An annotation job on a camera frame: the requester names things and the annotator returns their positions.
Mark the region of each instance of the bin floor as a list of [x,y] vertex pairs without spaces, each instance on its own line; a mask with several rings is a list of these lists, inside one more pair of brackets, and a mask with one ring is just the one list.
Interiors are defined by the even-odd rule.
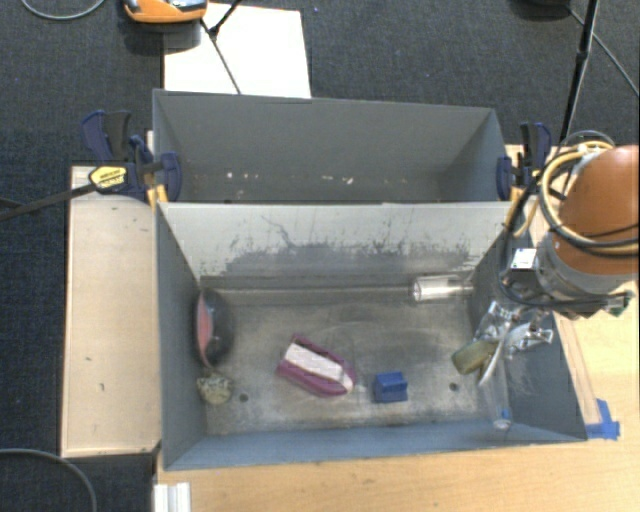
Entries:
[[[233,349],[216,370],[234,381],[234,393],[225,404],[204,405],[209,435],[483,415],[475,379],[460,376],[450,359],[472,336],[462,300],[416,305],[406,288],[391,287],[216,290],[229,302],[236,329]],[[350,394],[316,397],[275,374],[294,333],[355,366]],[[404,374],[408,401],[373,401],[376,373],[389,371]]]

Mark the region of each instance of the dark gray carpet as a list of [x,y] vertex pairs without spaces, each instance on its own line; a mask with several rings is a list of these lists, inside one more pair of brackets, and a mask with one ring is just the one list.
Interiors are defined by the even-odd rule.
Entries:
[[[69,12],[93,0],[31,3]],[[559,134],[581,33],[572,17],[549,17],[517,0],[247,4],[302,11],[314,96],[487,106],[496,109],[507,142],[519,142],[519,123],[527,120]],[[601,4],[596,32],[637,84],[640,2]],[[584,15],[586,0],[572,5]],[[117,0],[66,23],[43,21],[19,0],[5,0],[0,55],[0,196],[28,202],[65,189],[70,165],[91,156],[78,122],[97,108],[132,111],[137,132],[151,127],[161,40],[129,23]],[[597,45],[573,125],[585,128],[638,142],[638,100]],[[0,224],[2,448],[57,450],[65,212],[58,205]],[[53,473],[36,462],[8,462],[0,463],[0,510],[83,509],[81,488],[68,493],[77,494],[68,506],[54,496],[65,487]],[[83,468],[101,511],[149,508],[148,457],[83,461]]]

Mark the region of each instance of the small rock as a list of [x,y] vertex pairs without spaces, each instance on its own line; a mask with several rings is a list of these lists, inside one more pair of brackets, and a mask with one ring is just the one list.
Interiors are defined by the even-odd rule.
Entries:
[[216,372],[196,381],[202,399],[211,405],[221,405],[229,401],[233,393],[233,381]]

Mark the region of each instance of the small blue toy block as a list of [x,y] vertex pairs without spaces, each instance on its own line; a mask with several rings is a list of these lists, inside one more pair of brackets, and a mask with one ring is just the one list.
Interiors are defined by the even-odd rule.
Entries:
[[402,372],[378,373],[373,383],[373,397],[376,402],[405,402],[407,381]]

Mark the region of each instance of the gray metal bin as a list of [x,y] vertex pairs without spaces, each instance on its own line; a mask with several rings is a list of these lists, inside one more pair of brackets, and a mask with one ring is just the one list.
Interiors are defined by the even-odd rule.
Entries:
[[[156,150],[177,151],[185,171],[180,202],[160,204],[155,225],[167,469],[585,439],[559,341],[510,368],[507,433],[450,361],[494,294],[489,249],[508,204],[492,200],[503,145],[491,110],[165,91],[154,100]],[[409,299],[416,276],[477,268],[471,298]],[[217,368],[234,393],[217,406],[195,386],[201,286],[236,321]],[[350,360],[354,390],[318,398],[276,376],[293,333]],[[409,400],[374,403],[375,374],[392,370]]]

